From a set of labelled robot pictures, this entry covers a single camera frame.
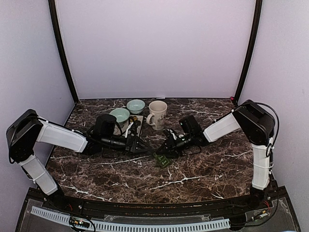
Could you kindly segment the black frame post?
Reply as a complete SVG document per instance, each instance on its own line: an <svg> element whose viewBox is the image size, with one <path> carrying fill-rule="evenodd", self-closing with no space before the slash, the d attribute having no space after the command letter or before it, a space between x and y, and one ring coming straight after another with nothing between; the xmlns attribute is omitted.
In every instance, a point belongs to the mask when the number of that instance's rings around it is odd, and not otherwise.
<svg viewBox="0 0 309 232"><path fill-rule="evenodd" d="M238 85L237 85L237 88L236 88L236 92L235 92L233 100L232 100L234 105L238 105L238 102L240 100L240 97L241 97L241 94L242 94L242 91L243 91L243 88L244 88L244 85L245 85L247 74L248 74L248 71L249 71L249 67L250 67L250 63L251 63L251 60L252 60L253 51L254 51L254 47L255 47L256 37L257 37L258 29L259 29L260 17L261 17L261 12L262 12L262 5L263 5L262 0L256 0L255 1L253 22L252 22L252 28L251 28L251 33L250 33L250 37L249 37L248 47L247 47L243 67L242 67L242 70L241 70L241 74L240 74L240 77L239 77L239 82L238 82Z"/></svg>
<svg viewBox="0 0 309 232"><path fill-rule="evenodd" d="M77 104L79 102L79 98L78 98L77 90L75 88L73 78L70 72L70 68L69 68L69 64L68 64L68 60L67 60L63 40L62 40L60 24L59 24L58 15L57 15L57 9L56 9L56 1L48 0L48 5L49 5L49 12L50 12L53 31L54 31L56 46L57 46L58 54L60 57L61 65L63 68L63 72L65 75L66 82L68 84L69 91L72 96L73 102L74 104Z"/></svg>

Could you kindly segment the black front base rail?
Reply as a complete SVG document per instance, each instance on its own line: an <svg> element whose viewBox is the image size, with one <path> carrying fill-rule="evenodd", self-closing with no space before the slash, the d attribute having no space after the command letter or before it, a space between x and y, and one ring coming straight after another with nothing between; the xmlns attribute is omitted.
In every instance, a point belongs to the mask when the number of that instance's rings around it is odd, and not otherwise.
<svg viewBox="0 0 309 232"><path fill-rule="evenodd" d="M127 217L177 217L195 216L209 214L212 217L238 217L251 211L251 208L244 207L250 196L214 200L197 203L176 203L176 204L134 204L114 203L67 197L72 206L73 213L88 218L103 218L104 216L127 216Z"/></svg>

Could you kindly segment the celadon ceramic bowl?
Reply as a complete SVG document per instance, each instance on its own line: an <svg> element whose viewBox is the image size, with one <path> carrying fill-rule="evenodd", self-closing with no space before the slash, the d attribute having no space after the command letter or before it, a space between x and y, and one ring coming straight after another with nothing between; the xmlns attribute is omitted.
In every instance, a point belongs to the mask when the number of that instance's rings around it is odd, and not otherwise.
<svg viewBox="0 0 309 232"><path fill-rule="evenodd" d="M130 100L126 104L127 109L133 115L138 115L143 112L145 108L145 102L139 99Z"/></svg>
<svg viewBox="0 0 309 232"><path fill-rule="evenodd" d="M116 108L110 111L110 115L116 117L116 122L119 124L122 131L125 131L128 126L130 112L125 108Z"/></svg>

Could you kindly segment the black left frame post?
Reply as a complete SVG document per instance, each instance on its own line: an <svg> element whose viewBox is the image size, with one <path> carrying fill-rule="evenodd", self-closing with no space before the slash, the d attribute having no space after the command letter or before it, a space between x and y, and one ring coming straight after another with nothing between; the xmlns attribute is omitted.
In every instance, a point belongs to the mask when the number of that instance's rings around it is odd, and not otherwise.
<svg viewBox="0 0 309 232"><path fill-rule="evenodd" d="M63 40L62 40L60 24L59 24L58 15L57 15L57 9L56 9L56 1L48 0L48 5L49 5L49 12L50 12L53 31L54 31L56 46L57 46L58 54L60 57L61 65L63 68L63 72L65 75L66 82L68 84L69 91L72 96L73 102L74 104L77 104L79 102L79 98L78 98L77 90L75 88L73 78L70 72L70 68L69 68L69 64L68 64L68 60L67 60Z"/></svg>

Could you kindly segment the beige printed ceramic mug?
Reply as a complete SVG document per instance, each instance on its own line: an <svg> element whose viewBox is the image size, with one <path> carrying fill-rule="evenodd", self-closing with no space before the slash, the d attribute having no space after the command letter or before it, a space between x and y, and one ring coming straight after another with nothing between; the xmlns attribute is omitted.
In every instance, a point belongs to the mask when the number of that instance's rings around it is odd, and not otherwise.
<svg viewBox="0 0 309 232"><path fill-rule="evenodd" d="M166 113L168 105L164 101L153 101L149 104L149 115L146 118L146 123L153 130L160 131L165 127Z"/></svg>

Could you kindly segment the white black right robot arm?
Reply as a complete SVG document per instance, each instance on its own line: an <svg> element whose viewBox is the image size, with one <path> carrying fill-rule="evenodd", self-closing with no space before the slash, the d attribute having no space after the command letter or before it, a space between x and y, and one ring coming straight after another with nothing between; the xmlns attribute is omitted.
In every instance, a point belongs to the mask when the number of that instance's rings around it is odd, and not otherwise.
<svg viewBox="0 0 309 232"><path fill-rule="evenodd" d="M180 119L182 136L173 129L164 130L166 136L154 157L162 167L169 159L178 158L190 146L203 147L218 139L242 130L253 149L253 180L246 205L256 210L265 202L266 188L273 168L273 147L279 134L279 117L265 110L264 103L245 101L230 113L203 129L193 115Z"/></svg>

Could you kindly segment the floral square ceramic plate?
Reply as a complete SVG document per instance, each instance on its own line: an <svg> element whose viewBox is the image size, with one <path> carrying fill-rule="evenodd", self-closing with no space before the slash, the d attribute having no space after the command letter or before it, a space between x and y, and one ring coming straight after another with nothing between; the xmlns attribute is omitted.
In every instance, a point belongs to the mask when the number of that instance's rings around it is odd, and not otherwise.
<svg viewBox="0 0 309 232"><path fill-rule="evenodd" d="M129 135L140 136L143 119L144 116L142 115L130 115L128 120L122 124L119 124L121 130L119 130L117 125L115 126L114 135L121 135L125 138Z"/></svg>

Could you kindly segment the black right frame post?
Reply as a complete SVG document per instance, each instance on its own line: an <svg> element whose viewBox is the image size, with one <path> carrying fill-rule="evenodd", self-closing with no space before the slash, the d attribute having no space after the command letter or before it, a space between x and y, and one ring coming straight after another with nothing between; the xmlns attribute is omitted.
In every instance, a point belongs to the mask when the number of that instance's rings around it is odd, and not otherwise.
<svg viewBox="0 0 309 232"><path fill-rule="evenodd" d="M240 74L240 77L239 77L239 82L238 82L238 85L237 85L237 88L236 88L236 92L235 92L233 100L232 100L234 105L238 105L238 102L240 100L240 97L241 97L241 94L242 94L242 91L243 91L243 88L244 88L244 85L245 85L247 74L248 74L248 71L249 71L249 67L250 67L250 63L251 63L251 60L252 60L253 51L254 51L254 47L255 47L256 37L257 37L258 29L259 29L260 17L261 17L261 12L262 12L262 5L263 5L262 0L256 0L255 1L253 22L252 22L252 28L251 28L251 33L250 33L250 37L249 37L248 47L247 47L243 67L242 67L242 70L241 70L241 74Z"/></svg>

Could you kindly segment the green weekly pill organizer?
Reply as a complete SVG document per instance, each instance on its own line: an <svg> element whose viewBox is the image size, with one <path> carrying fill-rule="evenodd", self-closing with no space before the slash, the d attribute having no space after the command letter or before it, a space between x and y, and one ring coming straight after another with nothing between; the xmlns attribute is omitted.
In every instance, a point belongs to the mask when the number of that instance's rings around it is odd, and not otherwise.
<svg viewBox="0 0 309 232"><path fill-rule="evenodd" d="M169 165L172 164L172 161L168 158L166 154L157 154L156 152L153 153L153 157L156 160L156 163L161 167L161 168L166 168Z"/></svg>

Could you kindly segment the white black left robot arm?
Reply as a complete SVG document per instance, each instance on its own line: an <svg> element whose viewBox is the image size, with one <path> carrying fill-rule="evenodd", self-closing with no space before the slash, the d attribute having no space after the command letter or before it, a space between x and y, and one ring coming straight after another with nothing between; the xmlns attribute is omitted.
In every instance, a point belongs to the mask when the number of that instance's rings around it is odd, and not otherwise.
<svg viewBox="0 0 309 232"><path fill-rule="evenodd" d="M68 207L68 199L62 196L59 184L36 157L35 144L51 144L89 156L104 148L130 154L153 150L138 135L140 121L133 120L126 131L115 135L114 129L119 126L115 116L103 114L87 132L81 132L41 118L35 110L28 109L6 131L9 162L19 164L41 191L50 196L49 203L63 211Z"/></svg>

